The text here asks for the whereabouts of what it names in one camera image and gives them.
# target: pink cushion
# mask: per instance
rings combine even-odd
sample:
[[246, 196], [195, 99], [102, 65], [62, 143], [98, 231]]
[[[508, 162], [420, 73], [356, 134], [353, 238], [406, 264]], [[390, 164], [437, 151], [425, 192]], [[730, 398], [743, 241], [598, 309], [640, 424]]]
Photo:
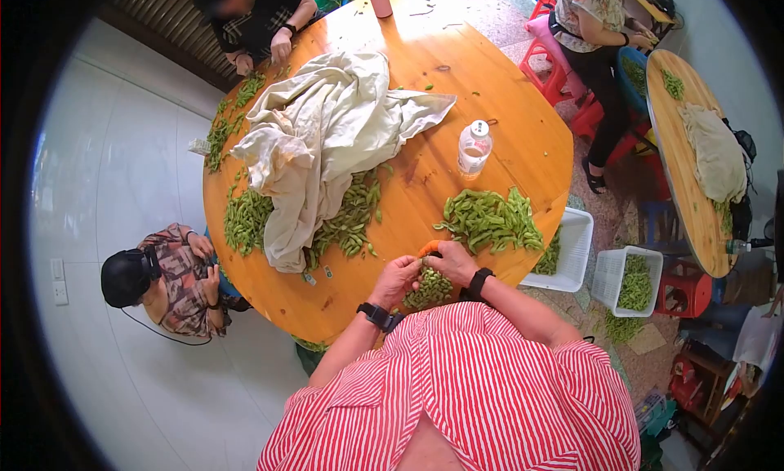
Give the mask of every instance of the pink cushion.
[[539, 42], [541, 42], [542, 45], [547, 48], [547, 51], [555, 58], [555, 61], [563, 67], [563, 71], [566, 73], [566, 80], [569, 84], [569, 92], [577, 99], [587, 91], [586, 86], [583, 84], [583, 81], [580, 80], [580, 77], [572, 71], [572, 67], [564, 57], [564, 52], [561, 51], [561, 44], [559, 44], [550, 33], [550, 27], [548, 27], [549, 18], [550, 17], [546, 14], [538, 16], [534, 20], [525, 23], [525, 30], [535, 35]]

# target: red and white striped shirt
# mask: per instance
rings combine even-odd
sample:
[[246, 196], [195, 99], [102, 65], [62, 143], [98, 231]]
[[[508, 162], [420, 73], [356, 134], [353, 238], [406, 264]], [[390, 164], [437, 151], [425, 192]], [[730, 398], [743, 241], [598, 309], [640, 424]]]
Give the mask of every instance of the red and white striped shirt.
[[459, 302], [407, 316], [326, 387], [294, 393], [257, 469], [395, 469], [423, 411], [465, 469], [640, 466], [631, 400], [601, 348], [551, 350]]

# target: wrist strap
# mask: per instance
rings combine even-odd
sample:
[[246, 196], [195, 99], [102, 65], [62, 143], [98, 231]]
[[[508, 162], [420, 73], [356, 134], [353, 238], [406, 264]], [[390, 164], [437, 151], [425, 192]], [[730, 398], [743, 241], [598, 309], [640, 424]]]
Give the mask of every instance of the wrist strap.
[[403, 321], [405, 315], [403, 313], [389, 314], [389, 311], [383, 309], [376, 304], [363, 302], [357, 308], [357, 313], [362, 312], [367, 317], [368, 321], [379, 327], [383, 333], [392, 331], [398, 323]]
[[492, 275], [495, 277], [495, 274], [492, 270], [482, 267], [481, 269], [477, 270], [474, 274], [474, 277], [471, 278], [470, 284], [468, 284], [468, 292], [475, 300], [482, 299], [482, 288], [485, 286], [485, 280], [487, 280], [488, 275]]

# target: light switch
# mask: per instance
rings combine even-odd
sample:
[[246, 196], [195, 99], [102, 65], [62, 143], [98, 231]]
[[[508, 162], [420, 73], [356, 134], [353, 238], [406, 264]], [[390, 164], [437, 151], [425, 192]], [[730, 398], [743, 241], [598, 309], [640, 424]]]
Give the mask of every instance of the light switch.
[[55, 280], [52, 283], [54, 287], [54, 304], [55, 306], [64, 306], [68, 304], [68, 291], [65, 290], [65, 280]]
[[52, 280], [65, 280], [63, 259], [52, 259]]

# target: small round table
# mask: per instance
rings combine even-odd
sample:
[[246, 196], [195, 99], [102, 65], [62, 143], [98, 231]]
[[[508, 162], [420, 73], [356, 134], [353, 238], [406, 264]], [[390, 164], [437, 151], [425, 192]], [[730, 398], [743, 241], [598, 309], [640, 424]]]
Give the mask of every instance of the small round table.
[[[684, 81], [683, 101], [675, 100], [667, 93], [662, 70], [668, 70]], [[681, 218], [691, 253], [701, 269], [713, 278], [722, 278], [729, 273], [737, 256], [726, 252], [727, 241], [732, 239], [732, 235], [721, 231], [722, 218], [694, 177], [696, 156], [678, 108], [691, 102], [716, 110], [721, 118], [724, 112], [697, 71], [676, 54], [656, 49], [648, 57], [647, 73], [648, 114], [675, 210]]]
[[[373, 220], [367, 226], [367, 237], [379, 256], [347, 259], [337, 246], [331, 246], [320, 258], [321, 267], [311, 273], [316, 280], [311, 286], [299, 274], [270, 267], [258, 249], [242, 257], [226, 245], [227, 190], [240, 170], [240, 161], [227, 158], [220, 173], [205, 169], [202, 185], [207, 225], [231, 282], [262, 315], [311, 342], [330, 343], [339, 335], [388, 261], [416, 255], [427, 241], [450, 238], [448, 231], [432, 227], [443, 220], [446, 198], [467, 187], [497, 191], [505, 197], [509, 187], [517, 185], [524, 197], [531, 198], [534, 221], [549, 244], [572, 181], [572, 133], [495, 45], [456, 19], [452, 15], [456, 12], [446, 3], [439, 2], [433, 9], [426, 0], [391, 0], [394, 15], [377, 19], [367, 1], [355, 0], [303, 31], [286, 63], [291, 64], [291, 74], [323, 53], [381, 51], [389, 58], [391, 88], [403, 85], [424, 90], [432, 84], [433, 92], [458, 96], [441, 124], [408, 140], [389, 161], [394, 167], [390, 180], [387, 172], [379, 172], [383, 222]], [[277, 72], [278, 68], [269, 68], [267, 81]], [[237, 90], [227, 99], [233, 99]], [[236, 112], [250, 109], [255, 102], [250, 100]], [[481, 175], [465, 182], [457, 172], [457, 143], [463, 128], [476, 119], [491, 124], [495, 141]], [[230, 135], [224, 152], [238, 143], [248, 126], [245, 121], [237, 135]], [[247, 187], [242, 182], [240, 190]], [[508, 248], [496, 255], [488, 251], [480, 252], [479, 265], [512, 285], [530, 272], [540, 255], [525, 249]], [[332, 278], [327, 278], [323, 266], [329, 267]]]

